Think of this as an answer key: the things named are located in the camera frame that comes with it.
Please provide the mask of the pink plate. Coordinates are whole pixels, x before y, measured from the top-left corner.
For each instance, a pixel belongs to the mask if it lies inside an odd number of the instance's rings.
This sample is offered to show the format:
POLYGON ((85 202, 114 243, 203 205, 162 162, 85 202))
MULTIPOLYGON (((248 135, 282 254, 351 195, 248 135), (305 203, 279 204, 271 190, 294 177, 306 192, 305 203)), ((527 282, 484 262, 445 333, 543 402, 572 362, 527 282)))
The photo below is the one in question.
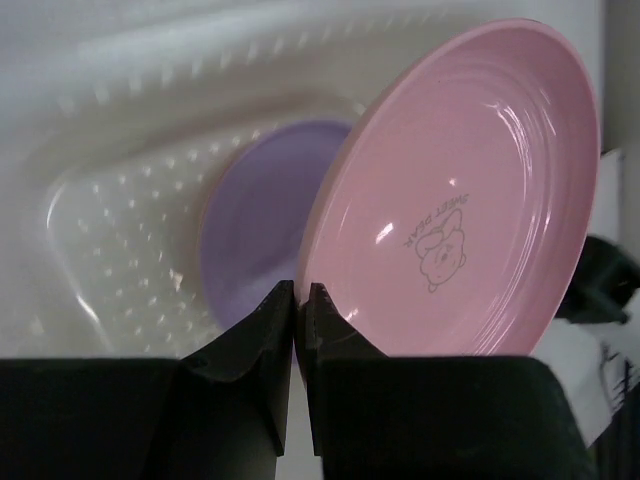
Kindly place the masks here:
POLYGON ((550 26, 496 20, 405 71, 351 131, 304 233, 299 305, 326 288, 390 356, 527 355, 588 231, 597 100, 550 26))

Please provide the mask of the purple plate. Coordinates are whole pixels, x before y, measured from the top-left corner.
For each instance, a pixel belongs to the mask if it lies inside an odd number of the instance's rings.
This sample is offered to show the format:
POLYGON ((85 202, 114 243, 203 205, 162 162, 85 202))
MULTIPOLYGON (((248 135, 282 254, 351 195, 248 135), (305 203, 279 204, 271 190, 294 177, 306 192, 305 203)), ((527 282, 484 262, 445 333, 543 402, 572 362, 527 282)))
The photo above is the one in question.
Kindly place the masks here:
POLYGON ((198 239, 211 316, 225 330, 295 276, 320 185, 351 131, 332 119, 296 122, 252 142, 211 189, 198 239))

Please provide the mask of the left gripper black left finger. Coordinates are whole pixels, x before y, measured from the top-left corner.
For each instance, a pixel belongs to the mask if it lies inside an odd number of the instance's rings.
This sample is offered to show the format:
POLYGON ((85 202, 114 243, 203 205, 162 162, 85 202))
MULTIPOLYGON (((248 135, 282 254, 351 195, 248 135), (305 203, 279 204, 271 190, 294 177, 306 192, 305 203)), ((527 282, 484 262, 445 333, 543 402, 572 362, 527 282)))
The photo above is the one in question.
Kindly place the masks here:
POLYGON ((5 479, 271 479, 283 454, 293 285, 184 359, 1 364, 5 479))

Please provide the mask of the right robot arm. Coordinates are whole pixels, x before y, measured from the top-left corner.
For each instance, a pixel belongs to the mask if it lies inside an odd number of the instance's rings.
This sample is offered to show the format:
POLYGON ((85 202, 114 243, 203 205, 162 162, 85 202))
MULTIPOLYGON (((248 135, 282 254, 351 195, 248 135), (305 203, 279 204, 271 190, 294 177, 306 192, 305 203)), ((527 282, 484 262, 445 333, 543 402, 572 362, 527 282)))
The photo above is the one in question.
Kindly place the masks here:
POLYGON ((606 239, 588 235, 555 317, 580 325, 629 322, 625 307, 639 289, 639 263, 606 239))

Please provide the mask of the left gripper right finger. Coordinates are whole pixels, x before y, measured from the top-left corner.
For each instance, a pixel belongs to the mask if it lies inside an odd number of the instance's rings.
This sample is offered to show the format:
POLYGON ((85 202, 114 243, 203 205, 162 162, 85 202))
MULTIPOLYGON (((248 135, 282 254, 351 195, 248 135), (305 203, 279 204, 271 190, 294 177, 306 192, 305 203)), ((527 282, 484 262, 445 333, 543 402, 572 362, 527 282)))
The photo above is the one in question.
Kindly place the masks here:
POLYGON ((593 479, 559 381, 528 356, 388 357, 314 284, 298 321, 327 479, 593 479))

